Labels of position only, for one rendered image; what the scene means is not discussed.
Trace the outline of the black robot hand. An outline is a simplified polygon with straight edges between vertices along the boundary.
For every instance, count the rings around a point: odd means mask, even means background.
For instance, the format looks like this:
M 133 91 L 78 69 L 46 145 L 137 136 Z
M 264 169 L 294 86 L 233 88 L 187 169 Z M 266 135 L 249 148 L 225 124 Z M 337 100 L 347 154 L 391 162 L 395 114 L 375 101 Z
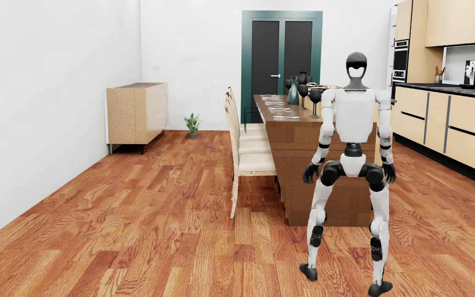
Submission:
M 395 166 L 392 163 L 388 164 L 388 163 L 383 162 L 382 168 L 384 170 L 386 183 L 387 184 L 393 184 L 396 180 Z
M 313 181 L 313 176 L 316 175 L 319 177 L 319 165 L 309 163 L 308 166 L 306 167 L 305 171 L 302 174 L 302 180 L 306 184 L 312 184 L 314 183 Z

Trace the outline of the cream wooden dining chair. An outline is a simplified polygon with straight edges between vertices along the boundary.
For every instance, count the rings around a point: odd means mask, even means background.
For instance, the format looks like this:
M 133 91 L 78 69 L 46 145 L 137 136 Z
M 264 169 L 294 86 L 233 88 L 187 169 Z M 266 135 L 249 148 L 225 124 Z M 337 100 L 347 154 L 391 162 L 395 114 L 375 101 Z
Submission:
M 271 147 L 270 147 L 268 138 L 267 140 L 261 140 L 261 141 L 240 141 L 236 138 L 236 144 L 237 144 L 239 154 L 271 153 Z
M 239 125 L 240 132 L 245 132 L 245 125 L 240 124 L 240 118 L 239 118 L 239 115 L 238 115 L 236 101 L 235 101 L 234 93 L 233 93 L 233 90 L 232 90 L 231 86 L 228 87 L 228 94 L 229 94 L 229 97 L 230 97 L 229 101 L 230 101 L 230 106 L 231 106 L 231 110 L 232 110 L 231 115 L 233 117 L 233 120 L 236 123 L 236 125 Z M 265 126 L 262 123 L 247 124 L 247 128 L 248 128 L 248 130 L 251 130 L 251 131 L 264 131 L 265 130 Z
M 230 132 L 232 158 L 233 158 L 233 187 L 232 187 L 232 210 L 230 218 L 234 219 L 238 192 L 239 177 L 241 176 L 276 176 L 274 159 L 272 153 L 263 154 L 239 154 L 236 144 L 236 138 L 232 127 L 232 120 L 229 112 L 228 95 L 224 101 L 224 108 L 227 115 L 227 121 Z
M 240 132 L 239 125 L 236 125 L 236 123 L 233 120 L 233 117 L 231 115 L 231 106 L 229 107 L 229 112 L 230 112 L 230 118 L 232 120 L 232 127 L 234 130 L 234 134 L 236 138 L 240 141 L 261 141 L 261 140 L 267 140 L 267 132 L 266 130 L 264 131 L 247 131 L 247 132 Z

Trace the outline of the brown wooden dining table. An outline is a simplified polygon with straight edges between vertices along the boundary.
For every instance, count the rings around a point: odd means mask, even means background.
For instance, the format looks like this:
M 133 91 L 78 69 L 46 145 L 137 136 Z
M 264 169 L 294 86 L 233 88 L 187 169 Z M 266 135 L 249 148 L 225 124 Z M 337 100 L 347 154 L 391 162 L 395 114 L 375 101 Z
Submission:
M 266 126 L 275 169 L 281 184 L 281 197 L 285 202 L 289 225 L 306 227 L 315 184 L 302 181 L 302 174 L 311 162 L 316 149 L 321 118 L 311 118 L 312 102 L 306 98 L 306 109 L 288 105 L 287 96 L 278 95 L 277 102 L 286 103 L 282 116 L 299 116 L 299 119 L 274 120 L 274 112 L 268 111 L 261 95 L 254 95 L 257 108 Z M 367 227 L 371 219 L 371 199 L 366 179 L 339 177 L 325 206 L 325 226 Z

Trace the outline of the white left robot leg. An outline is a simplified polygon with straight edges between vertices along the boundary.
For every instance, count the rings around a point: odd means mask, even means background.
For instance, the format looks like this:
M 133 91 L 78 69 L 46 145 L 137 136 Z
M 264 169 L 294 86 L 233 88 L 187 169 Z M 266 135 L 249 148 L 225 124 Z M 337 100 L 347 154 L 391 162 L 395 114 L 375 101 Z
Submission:
M 332 193 L 333 185 L 337 179 L 345 175 L 340 161 L 328 161 L 322 168 L 319 177 L 316 179 L 316 185 L 311 203 L 307 227 L 308 243 L 308 261 L 306 264 L 300 264 L 299 268 L 309 280 L 317 280 L 318 273 L 315 268 L 319 246 L 322 239 L 324 226 L 327 219 L 325 206 Z

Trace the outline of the white robot leg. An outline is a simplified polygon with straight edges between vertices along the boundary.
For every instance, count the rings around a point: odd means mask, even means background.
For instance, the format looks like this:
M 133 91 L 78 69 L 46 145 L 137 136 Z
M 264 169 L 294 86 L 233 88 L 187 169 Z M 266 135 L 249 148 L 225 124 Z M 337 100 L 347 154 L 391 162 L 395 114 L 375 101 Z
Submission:
M 370 198 L 374 211 L 374 219 L 370 223 L 371 254 L 373 260 L 373 283 L 368 289 L 371 297 L 379 297 L 393 287 L 391 282 L 383 281 L 385 262 L 388 256 L 390 233 L 389 196 L 386 179 L 382 167 L 374 163 L 365 163 L 360 170 L 360 177 L 365 177 L 368 182 Z
M 345 175 L 340 161 L 328 161 L 322 168 L 319 177 L 316 179 L 316 185 L 311 203 L 307 227 L 308 243 L 308 261 L 306 264 L 300 264 L 299 268 L 309 280 L 317 280 L 318 273 L 315 268 L 319 246 L 322 239 L 324 226 L 327 219 L 325 206 L 332 193 L 333 185 L 337 179 Z

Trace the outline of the white right robot leg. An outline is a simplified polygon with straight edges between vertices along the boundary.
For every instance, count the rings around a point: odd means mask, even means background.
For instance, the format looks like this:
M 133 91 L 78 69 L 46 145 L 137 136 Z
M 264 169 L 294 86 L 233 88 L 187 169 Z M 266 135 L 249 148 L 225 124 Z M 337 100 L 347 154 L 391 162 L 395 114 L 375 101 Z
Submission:
M 373 260 L 373 283 L 368 289 L 371 297 L 379 297 L 393 287 L 391 282 L 383 281 L 385 262 L 388 256 L 390 233 L 389 196 L 386 179 L 382 167 L 374 163 L 365 163 L 360 170 L 360 177 L 365 177 L 368 182 L 370 198 L 374 211 L 374 219 L 370 223 L 371 254 Z

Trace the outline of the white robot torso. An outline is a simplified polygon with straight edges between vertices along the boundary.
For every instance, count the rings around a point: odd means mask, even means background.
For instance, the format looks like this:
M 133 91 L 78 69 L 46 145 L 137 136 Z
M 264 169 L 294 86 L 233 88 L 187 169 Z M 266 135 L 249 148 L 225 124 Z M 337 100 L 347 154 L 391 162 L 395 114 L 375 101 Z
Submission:
M 368 181 L 383 179 L 382 169 L 366 165 L 366 156 L 361 153 L 361 143 L 367 142 L 373 128 L 375 91 L 352 91 L 335 89 L 335 126 L 340 140 L 346 143 L 345 152 L 340 157 L 343 172 L 348 177 L 363 177 Z

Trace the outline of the teal ceramic vase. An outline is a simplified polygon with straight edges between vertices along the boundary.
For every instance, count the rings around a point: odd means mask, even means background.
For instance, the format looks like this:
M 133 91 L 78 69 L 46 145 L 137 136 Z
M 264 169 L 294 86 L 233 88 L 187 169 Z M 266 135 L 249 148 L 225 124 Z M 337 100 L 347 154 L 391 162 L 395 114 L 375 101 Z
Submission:
M 288 91 L 287 104 L 299 105 L 299 82 L 297 76 L 291 76 L 291 86 Z

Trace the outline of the beige kitchen base cabinets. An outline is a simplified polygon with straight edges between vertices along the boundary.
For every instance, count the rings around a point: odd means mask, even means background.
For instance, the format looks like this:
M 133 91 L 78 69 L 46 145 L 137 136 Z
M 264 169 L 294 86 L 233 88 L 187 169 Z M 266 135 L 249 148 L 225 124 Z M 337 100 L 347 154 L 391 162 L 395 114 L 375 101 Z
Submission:
M 475 169 L 475 98 L 398 87 L 393 130 Z

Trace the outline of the serving tray with dishes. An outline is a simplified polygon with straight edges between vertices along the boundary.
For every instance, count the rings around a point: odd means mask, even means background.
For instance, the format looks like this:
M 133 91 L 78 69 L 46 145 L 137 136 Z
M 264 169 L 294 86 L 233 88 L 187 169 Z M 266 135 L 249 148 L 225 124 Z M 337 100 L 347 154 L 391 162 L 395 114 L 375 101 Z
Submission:
M 341 86 L 335 86 L 335 85 L 321 85 L 321 84 L 316 84 L 316 83 L 308 83 L 306 84 L 308 90 L 310 91 L 311 89 L 319 89 L 320 92 L 324 92 L 327 89 L 341 89 Z

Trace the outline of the dark kitchen countertop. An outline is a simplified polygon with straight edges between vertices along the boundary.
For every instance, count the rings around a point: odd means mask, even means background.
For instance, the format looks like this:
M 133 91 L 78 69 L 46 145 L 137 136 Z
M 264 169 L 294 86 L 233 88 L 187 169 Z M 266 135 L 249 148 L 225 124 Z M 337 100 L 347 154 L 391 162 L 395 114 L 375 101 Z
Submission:
M 402 82 L 396 82 L 396 83 L 393 83 L 392 85 L 391 99 L 395 99 L 395 93 L 398 87 L 419 89 L 419 90 L 425 90 L 425 91 L 434 91 L 434 92 L 441 92 L 441 93 L 447 93 L 447 94 L 452 94 L 452 95 L 467 96 L 467 97 L 475 98 L 475 89 L 461 88 L 459 85 L 418 84 L 418 83 L 407 84 L 407 83 L 402 83 Z

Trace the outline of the robot head black helmet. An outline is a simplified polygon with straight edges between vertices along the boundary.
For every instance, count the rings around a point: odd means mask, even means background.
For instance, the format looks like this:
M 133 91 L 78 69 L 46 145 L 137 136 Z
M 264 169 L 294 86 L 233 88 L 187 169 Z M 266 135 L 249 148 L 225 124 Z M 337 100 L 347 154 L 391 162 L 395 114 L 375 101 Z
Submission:
M 362 68 L 363 72 L 360 76 L 354 77 L 351 75 L 350 69 Z M 362 84 L 361 80 L 365 75 L 367 68 L 367 58 L 361 52 L 353 52 L 346 59 L 346 72 L 350 79 L 349 84 L 343 87 L 346 91 L 366 91 L 368 87 Z

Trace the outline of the teal framed double door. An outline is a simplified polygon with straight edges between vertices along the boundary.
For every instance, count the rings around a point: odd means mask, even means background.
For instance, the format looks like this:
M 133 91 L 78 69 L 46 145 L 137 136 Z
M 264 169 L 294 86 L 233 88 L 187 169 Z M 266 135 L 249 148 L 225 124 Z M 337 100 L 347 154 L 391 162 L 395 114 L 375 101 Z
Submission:
M 320 82 L 323 17 L 321 10 L 242 10 L 242 124 L 254 95 L 285 95 L 285 80 L 300 71 Z

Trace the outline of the small green potted plant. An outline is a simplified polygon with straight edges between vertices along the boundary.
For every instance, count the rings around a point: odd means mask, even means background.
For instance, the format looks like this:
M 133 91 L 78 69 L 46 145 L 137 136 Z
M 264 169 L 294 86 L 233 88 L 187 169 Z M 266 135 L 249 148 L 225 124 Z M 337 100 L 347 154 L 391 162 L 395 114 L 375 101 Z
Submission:
M 188 116 L 184 117 L 184 121 L 186 123 L 186 126 L 188 128 L 188 138 L 190 139 L 197 139 L 198 138 L 198 128 L 201 123 L 199 120 L 199 114 L 194 115 L 193 113 Z

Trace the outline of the beige tall kitchen cabinet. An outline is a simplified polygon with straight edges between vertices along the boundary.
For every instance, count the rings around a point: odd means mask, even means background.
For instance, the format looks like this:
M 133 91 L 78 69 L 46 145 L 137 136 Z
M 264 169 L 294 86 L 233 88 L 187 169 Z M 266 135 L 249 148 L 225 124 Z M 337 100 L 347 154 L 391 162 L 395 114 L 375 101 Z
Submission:
M 428 0 L 405 0 L 397 4 L 394 42 L 408 39 L 405 83 L 433 83 L 436 66 L 443 62 L 443 49 L 426 47 Z

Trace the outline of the light wooden sideboard cabinet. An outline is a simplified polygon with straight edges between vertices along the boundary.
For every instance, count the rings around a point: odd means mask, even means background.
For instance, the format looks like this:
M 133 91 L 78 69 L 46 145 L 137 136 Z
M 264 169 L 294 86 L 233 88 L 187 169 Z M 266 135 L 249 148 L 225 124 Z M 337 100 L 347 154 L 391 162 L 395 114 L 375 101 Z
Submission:
M 106 89 L 107 141 L 114 145 L 145 145 L 168 125 L 168 84 L 139 82 Z

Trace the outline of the built-in wall oven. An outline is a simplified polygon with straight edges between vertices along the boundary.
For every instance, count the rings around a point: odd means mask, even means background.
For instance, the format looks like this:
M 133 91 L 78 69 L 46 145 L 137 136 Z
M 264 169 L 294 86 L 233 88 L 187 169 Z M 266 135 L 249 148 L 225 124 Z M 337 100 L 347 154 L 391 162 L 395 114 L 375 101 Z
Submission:
M 408 39 L 394 42 L 392 82 L 406 82 L 409 47 L 410 41 Z

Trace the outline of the beige upper wall cabinet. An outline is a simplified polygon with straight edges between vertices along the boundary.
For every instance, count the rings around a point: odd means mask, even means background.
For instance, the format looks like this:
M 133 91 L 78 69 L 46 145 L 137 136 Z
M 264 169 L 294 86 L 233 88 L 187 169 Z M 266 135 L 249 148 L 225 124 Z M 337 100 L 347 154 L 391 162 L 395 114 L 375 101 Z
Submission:
M 475 0 L 428 0 L 425 46 L 475 43 Z

